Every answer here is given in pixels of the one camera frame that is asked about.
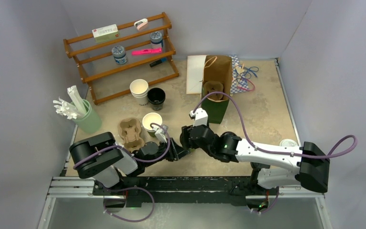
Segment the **brown pulp cup carrier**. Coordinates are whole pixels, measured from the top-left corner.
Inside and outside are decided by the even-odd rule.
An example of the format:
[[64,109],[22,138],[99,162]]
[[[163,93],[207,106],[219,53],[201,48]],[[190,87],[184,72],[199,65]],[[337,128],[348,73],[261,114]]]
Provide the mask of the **brown pulp cup carrier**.
[[[212,92],[223,92],[224,85],[218,81],[207,81],[204,83],[203,89],[204,89],[205,95],[212,93]],[[213,101],[220,101],[220,100],[222,100],[222,98],[223,98],[222,94],[212,94],[212,95],[208,96],[208,99],[213,100]]]

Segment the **green paper bag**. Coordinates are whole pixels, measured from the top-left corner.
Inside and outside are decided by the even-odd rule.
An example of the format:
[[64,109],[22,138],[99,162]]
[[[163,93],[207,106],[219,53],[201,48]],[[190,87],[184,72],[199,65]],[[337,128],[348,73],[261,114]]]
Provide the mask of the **green paper bag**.
[[232,84],[232,59],[225,55],[207,55],[203,70],[202,97],[205,97],[203,85],[207,81],[218,81],[224,85],[220,101],[213,101],[206,98],[201,107],[208,113],[208,121],[213,124],[220,124],[224,118],[229,104],[230,89]]

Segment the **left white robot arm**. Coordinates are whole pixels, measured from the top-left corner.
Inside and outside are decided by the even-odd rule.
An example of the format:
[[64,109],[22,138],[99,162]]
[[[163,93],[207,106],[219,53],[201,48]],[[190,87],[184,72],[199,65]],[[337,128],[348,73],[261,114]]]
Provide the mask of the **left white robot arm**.
[[111,132],[105,132],[73,143],[69,148],[79,178],[94,178],[111,195],[123,189],[122,176],[137,177],[157,162],[177,161],[190,153],[173,138],[165,142],[147,142],[128,148],[116,143]]

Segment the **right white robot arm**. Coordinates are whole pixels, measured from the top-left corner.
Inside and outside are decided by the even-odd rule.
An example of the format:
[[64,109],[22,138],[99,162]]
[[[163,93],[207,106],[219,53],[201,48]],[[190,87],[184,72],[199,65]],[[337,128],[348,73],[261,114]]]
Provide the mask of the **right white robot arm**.
[[206,125],[183,126],[180,142],[184,149],[202,149],[207,155],[224,163],[253,162],[274,169],[262,168],[248,187],[254,194],[277,186],[300,185],[317,192],[328,191],[330,160],[314,143],[299,146],[250,144],[233,132],[221,136]]

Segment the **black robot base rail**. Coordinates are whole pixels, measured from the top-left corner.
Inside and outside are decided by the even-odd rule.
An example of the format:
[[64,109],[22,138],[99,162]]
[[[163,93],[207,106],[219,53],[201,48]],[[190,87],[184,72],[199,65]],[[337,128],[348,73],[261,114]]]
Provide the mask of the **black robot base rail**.
[[278,188],[265,189],[252,177],[123,177],[111,188],[94,183],[93,195],[126,198],[127,207],[143,203],[230,204],[266,208]]

